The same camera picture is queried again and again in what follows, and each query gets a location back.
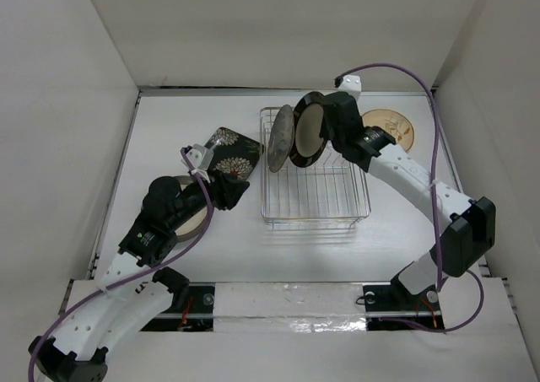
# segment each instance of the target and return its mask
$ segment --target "wire rack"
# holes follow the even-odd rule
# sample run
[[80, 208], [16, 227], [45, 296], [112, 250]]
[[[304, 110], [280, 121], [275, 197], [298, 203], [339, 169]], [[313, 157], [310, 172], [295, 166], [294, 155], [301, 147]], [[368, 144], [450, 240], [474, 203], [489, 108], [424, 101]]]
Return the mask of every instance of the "wire rack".
[[[279, 107], [261, 110], [261, 144], [268, 147]], [[272, 226], [346, 228], [370, 213], [364, 173], [345, 160], [330, 143], [322, 156], [305, 169], [287, 159], [272, 173], [267, 155], [262, 159], [262, 217]]]

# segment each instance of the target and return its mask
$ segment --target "white wall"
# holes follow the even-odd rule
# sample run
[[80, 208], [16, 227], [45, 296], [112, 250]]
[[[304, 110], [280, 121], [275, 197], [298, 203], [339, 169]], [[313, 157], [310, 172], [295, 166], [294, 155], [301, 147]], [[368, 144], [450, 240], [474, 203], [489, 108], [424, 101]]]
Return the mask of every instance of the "white wall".
[[81, 277], [138, 91], [90, 0], [0, 0], [0, 284]]
[[437, 99], [465, 190], [498, 209], [489, 265], [508, 277], [540, 371], [540, 2], [486, 0]]
[[[474, 0], [92, 0], [138, 85], [331, 88], [368, 62], [433, 83]], [[366, 89], [416, 89], [376, 70]]]

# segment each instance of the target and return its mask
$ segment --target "dish rack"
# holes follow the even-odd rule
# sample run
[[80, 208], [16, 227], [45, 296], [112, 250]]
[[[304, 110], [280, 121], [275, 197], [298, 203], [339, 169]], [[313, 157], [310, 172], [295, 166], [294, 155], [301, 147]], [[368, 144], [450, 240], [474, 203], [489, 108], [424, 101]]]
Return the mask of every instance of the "dish rack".
[[[278, 111], [279, 107], [261, 110], [261, 144], [265, 150]], [[262, 217], [273, 227], [348, 228], [370, 214], [364, 172], [345, 160], [330, 142], [322, 156], [305, 169], [287, 159], [277, 173], [272, 173], [265, 153], [261, 179]]]

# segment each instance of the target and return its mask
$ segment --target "purple cable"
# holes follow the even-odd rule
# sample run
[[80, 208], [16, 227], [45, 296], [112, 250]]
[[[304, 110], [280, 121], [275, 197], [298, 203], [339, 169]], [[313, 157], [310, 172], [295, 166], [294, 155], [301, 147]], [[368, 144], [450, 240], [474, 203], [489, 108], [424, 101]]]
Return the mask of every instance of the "purple cable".
[[459, 324], [457, 326], [450, 327], [449, 329], [437, 330], [437, 329], [430, 329], [430, 328], [428, 328], [426, 326], [423, 326], [423, 325], [419, 324], [416, 321], [398, 319], [398, 318], [395, 318], [395, 317], [382, 317], [379, 320], [394, 321], [396, 323], [403, 323], [404, 325], [407, 325], [407, 326], [411, 327], [414, 330], [429, 331], [431, 333], [449, 333], [451, 331], [456, 331], [456, 330], [461, 329], [462, 327], [468, 326], [480, 314], [480, 311], [482, 310], [482, 307], [483, 307], [484, 294], [483, 294], [483, 286], [482, 286], [482, 282], [480, 281], [480, 278], [478, 278], [478, 276], [472, 271], [467, 270], [467, 272], [472, 275], [472, 277], [474, 278], [474, 280], [478, 284], [478, 288], [480, 289], [480, 302], [478, 302], [478, 307], [476, 308], [476, 310], [474, 311], [472, 316], [469, 317], [467, 320], [465, 320], [463, 323], [461, 323], [461, 324]]
[[[435, 98], [431, 94], [431, 91], [429, 91], [428, 86], [420, 78], [417, 74], [411, 72], [410, 70], [406, 69], [405, 67], [398, 66], [397, 64], [391, 64], [391, 63], [371, 63], [371, 64], [365, 64], [364, 66], [352, 68], [351, 70], [348, 70], [345, 73], [340, 74], [337, 76], [337, 78], [343, 78], [347, 74], [356, 73], [361, 70], [365, 70], [368, 68], [373, 67], [388, 67], [393, 68], [396, 70], [399, 70], [400, 72], [403, 72], [407, 74], [408, 76], [414, 78], [418, 84], [424, 89], [424, 92], [428, 96], [429, 99], [429, 107], [431, 109], [431, 114], [433, 115], [433, 121], [435, 123], [435, 138], [433, 141], [433, 153], [431, 155], [431, 169], [429, 173], [429, 183], [433, 184], [435, 181], [435, 171], [437, 168], [437, 151], [439, 147], [439, 137], [440, 137], [440, 127], [439, 127], [439, 110], [437, 109], [437, 104], [435, 103]], [[435, 233], [435, 251], [437, 252], [437, 292], [440, 292], [443, 285], [443, 279], [442, 279], [442, 246], [440, 245], [440, 229], [439, 229], [439, 211], [437, 208], [437, 190], [434, 186], [431, 186], [429, 188], [429, 192], [431, 193], [431, 214], [433, 218], [433, 230]]]
[[[193, 168], [193, 165], [192, 163], [189, 161], [189, 159], [187, 158], [186, 156], [186, 152], [184, 151], [184, 149], [182, 149], [180, 151], [181, 153], [181, 156], [182, 158], [184, 159], [184, 161], [186, 161], [187, 163], [187, 167], [189, 168], [190, 172], [194, 170]], [[208, 230], [208, 226], [210, 225], [210, 221], [212, 220], [212, 216], [213, 216], [213, 205], [212, 205], [212, 200], [210, 199], [210, 195], [208, 194], [208, 190], [206, 189], [206, 186], [204, 185], [204, 182], [203, 182], [203, 179], [201, 178], [201, 176], [198, 174], [198, 173], [195, 173], [194, 175], [195, 179], [197, 180], [197, 183], [201, 186], [201, 189], [202, 189], [202, 193], [204, 195], [204, 199], [206, 199], [206, 203], [207, 203], [207, 208], [208, 208], [208, 211], [207, 211], [207, 214], [206, 214], [206, 218], [205, 218], [205, 223], [204, 223], [204, 226], [202, 227], [202, 231], [201, 233], [199, 233], [197, 235], [197, 237], [184, 249], [182, 250], [180, 253], [178, 253], [177, 255], [171, 257], [169, 260], [166, 260], [166, 261], [163, 261], [161, 264], [159, 264], [158, 266], [155, 266], [153, 268], [149, 268], [148, 270], [145, 270], [145, 271], [142, 271], [142, 272], [139, 272], [137, 274], [134, 274], [134, 275], [131, 275], [130, 277], [127, 277], [127, 278], [124, 278], [124, 279], [121, 279], [120, 281], [116, 281], [114, 283], [112, 283], [111, 285], [107, 285], [106, 289], [108, 290], [111, 290], [111, 289], [114, 289], [114, 288], [118, 288], [122, 285], [125, 285], [126, 283], [128, 282], [131, 282], [131, 281], [135, 281], [136, 279], [139, 279], [140, 277], [145, 277], [147, 276], [148, 274], [151, 274], [153, 272], [156, 272], [162, 268], [165, 268], [166, 266], [168, 266], [169, 264], [171, 264], [172, 262], [178, 260], [179, 258], [183, 257], [189, 250], [191, 250], [198, 242], [199, 240], [204, 236], [204, 234], [206, 233], [206, 231]], [[43, 333], [43, 336], [41, 336], [40, 340], [37, 342], [37, 344], [35, 345], [34, 347], [34, 351], [32, 352], [32, 355], [30, 356], [30, 363], [28, 365], [28, 381], [29, 382], [35, 382], [34, 380], [34, 366], [35, 366], [35, 361], [37, 360], [37, 354], [38, 352], [41, 350], [41, 347], [43, 347], [43, 344], [45, 343], [45, 341], [49, 338], [49, 336], [51, 335], [51, 333], [71, 314], [73, 313], [75, 310], [77, 310], [78, 308], [80, 308], [81, 306], [83, 306], [84, 304], [87, 304], [90, 300], [100, 296], [101, 294], [103, 293], [102, 290], [97, 290], [93, 293], [91, 293], [90, 295], [88, 295], [86, 298], [83, 298], [81, 299], [80, 301], [78, 301], [75, 305], [73, 305], [71, 308], [69, 308], [68, 310], [66, 310], [60, 317], [58, 317], [58, 319], [56, 319], [56, 321], [51, 325], [51, 327], [49, 327], [47, 329], [47, 331], [45, 333]]]

